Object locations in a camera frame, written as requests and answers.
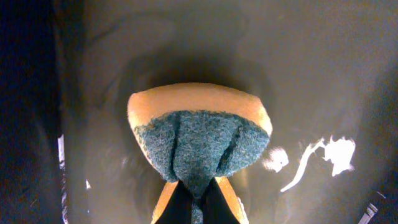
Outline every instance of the metal surface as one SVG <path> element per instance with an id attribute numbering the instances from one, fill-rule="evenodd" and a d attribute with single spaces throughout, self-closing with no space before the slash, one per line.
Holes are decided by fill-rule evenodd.
<path id="1" fill-rule="evenodd" d="M 358 222 L 396 165 L 396 104 L 386 102 L 396 91 L 396 1 L 86 0 L 63 8 L 72 223 L 87 215 L 150 223 L 164 181 L 138 148 L 126 106 L 131 93 L 169 83 L 228 85 L 267 108 L 270 147 L 283 147 L 290 163 L 276 174 L 258 161 L 230 179 L 251 223 Z M 323 155 L 313 155 L 301 182 L 280 194 L 305 147 L 332 134 L 356 141 L 356 169 L 332 178 Z"/>

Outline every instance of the sponge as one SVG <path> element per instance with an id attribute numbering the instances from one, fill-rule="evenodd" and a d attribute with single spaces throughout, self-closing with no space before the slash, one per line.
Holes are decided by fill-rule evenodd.
<path id="1" fill-rule="evenodd" d="M 272 132 L 259 98 L 209 83 L 135 93 L 127 113 L 150 164 L 167 182 L 181 180 L 195 198 L 212 178 L 231 176 L 256 162 Z M 201 223 L 200 212 L 193 212 L 193 222 Z"/>

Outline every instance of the wet surface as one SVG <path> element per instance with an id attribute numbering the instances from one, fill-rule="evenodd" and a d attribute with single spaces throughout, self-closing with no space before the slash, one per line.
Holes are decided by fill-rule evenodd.
<path id="1" fill-rule="evenodd" d="M 87 207 L 71 210 L 90 209 L 92 223 L 149 223 L 164 181 L 132 135 L 127 100 L 155 86 L 211 82 L 258 96 L 274 127 L 269 148 L 283 147 L 289 157 L 277 174 L 259 160 L 231 178 L 251 223 L 357 222 L 368 195 L 396 164 L 396 104 L 381 100 L 396 92 L 398 6 L 392 2 L 87 0 L 70 6 L 63 16 L 73 20 L 65 20 L 61 36 L 64 114 L 74 113 L 64 118 L 66 166 L 73 158 L 71 181 L 91 185 Z M 312 155 L 301 182 L 280 193 L 306 146 L 331 135 L 356 141 L 355 170 L 332 178 L 332 164 Z M 70 198 L 79 194 L 84 187 Z"/>

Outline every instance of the dark gray surface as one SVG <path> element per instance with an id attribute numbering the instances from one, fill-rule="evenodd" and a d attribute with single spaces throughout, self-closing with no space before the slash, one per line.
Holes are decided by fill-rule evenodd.
<path id="1" fill-rule="evenodd" d="M 260 97 L 270 147 L 289 155 L 278 174 L 258 162 L 231 179 L 251 223 L 358 221 L 395 163 L 396 103 L 382 103 L 396 92 L 396 1 L 211 2 L 86 1 L 84 13 L 64 13 L 70 199 L 82 200 L 87 178 L 93 223 L 148 223 L 164 182 L 129 129 L 127 99 L 213 82 Z M 332 178 L 323 155 L 312 156 L 298 186 L 280 194 L 306 145 L 331 134 L 356 141 L 356 170 Z"/>

